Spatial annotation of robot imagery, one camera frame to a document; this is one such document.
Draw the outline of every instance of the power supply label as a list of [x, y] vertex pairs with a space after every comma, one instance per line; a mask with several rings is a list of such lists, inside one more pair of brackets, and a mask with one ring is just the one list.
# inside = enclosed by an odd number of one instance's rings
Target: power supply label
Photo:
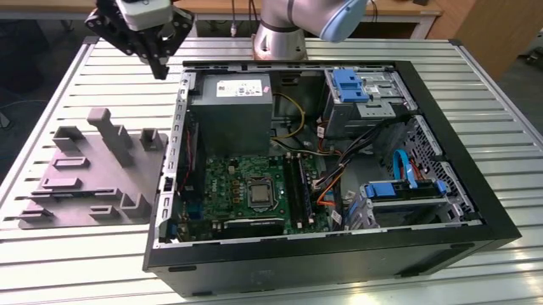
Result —
[[218, 82], [218, 97], [262, 97], [263, 81], [243, 79]]

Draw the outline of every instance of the motherboard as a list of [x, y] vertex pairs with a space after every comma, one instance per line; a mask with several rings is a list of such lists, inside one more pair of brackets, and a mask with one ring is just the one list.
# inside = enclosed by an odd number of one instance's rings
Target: motherboard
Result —
[[[239, 236], [235, 234], [228, 238], [247, 237], [247, 230], [259, 226], [262, 221], [278, 235], [328, 231], [326, 211], [314, 211], [310, 207], [308, 222], [302, 225], [292, 221], [296, 219], [292, 213], [298, 211], [292, 210], [296, 204], [290, 202], [288, 194], [294, 191], [286, 177], [286, 162], [286, 156], [207, 159], [200, 216], [188, 221], [191, 240], [216, 239], [216, 231], [227, 226], [230, 232], [235, 226], [240, 227]], [[299, 162], [308, 190], [308, 182], [318, 177], [315, 159], [304, 156]]]

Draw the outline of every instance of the black computer case side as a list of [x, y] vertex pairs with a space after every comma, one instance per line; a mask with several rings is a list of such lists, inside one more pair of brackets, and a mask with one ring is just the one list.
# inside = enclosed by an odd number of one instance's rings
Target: black computer case side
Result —
[[[185, 66], [197, 67], [199, 64], [216, 69], [227, 66], [227, 63], [210, 62], [185, 63]], [[254, 62], [231, 64], [246, 67]], [[152, 217], [144, 271], [153, 272], [185, 296], [331, 285], [427, 275], [474, 252], [498, 248], [519, 238], [519, 230], [411, 62], [308, 61], [288, 64], [298, 68], [300, 65], [394, 65], [444, 152], [443, 161], [454, 167], [476, 206], [476, 212], [468, 216], [482, 219], [483, 224], [410, 231], [390, 229], [386, 233], [372, 234], [331, 232], [323, 238], [276, 238], [259, 243], [157, 248], [153, 247]]]

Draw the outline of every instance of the slotted metal table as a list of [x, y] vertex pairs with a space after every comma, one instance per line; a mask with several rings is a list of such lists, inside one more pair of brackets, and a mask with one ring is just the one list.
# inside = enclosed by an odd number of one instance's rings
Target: slotted metal table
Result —
[[0, 304], [471, 304], [543, 302], [543, 141], [462, 46], [448, 41], [307, 40], [310, 59], [411, 60], [523, 238], [431, 276], [183, 299], [141, 271], [148, 225], [21, 231], [27, 206], [55, 152], [60, 125], [93, 128], [91, 107], [113, 124], [169, 132], [184, 60], [250, 60], [251, 40], [188, 39], [165, 81], [136, 57], [85, 41], [0, 187]]

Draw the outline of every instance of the floor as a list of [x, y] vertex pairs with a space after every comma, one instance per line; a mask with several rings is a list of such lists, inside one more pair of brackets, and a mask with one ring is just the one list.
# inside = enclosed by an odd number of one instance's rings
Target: floor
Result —
[[[39, 23], [49, 42], [49, 50], [33, 57], [43, 74], [43, 83], [27, 93], [13, 93], [0, 87], [0, 111], [12, 121], [8, 128], [0, 128], [0, 182], [39, 120], [45, 103], [55, 93], [83, 39], [92, 35], [83, 26], [83, 22], [73, 22], [71, 32], [64, 31], [57, 21], [40, 21]], [[228, 32], [228, 24], [199, 24], [199, 36], [224, 36]], [[248, 37], [248, 33], [248, 22], [244, 22], [239, 25], [239, 34]], [[498, 84], [535, 128], [543, 133], [543, 101], [540, 101], [540, 97], [543, 97], [543, 70], [526, 65], [524, 60], [518, 59]], [[5, 107], [12, 102], [23, 100], [32, 102], [23, 102]]]

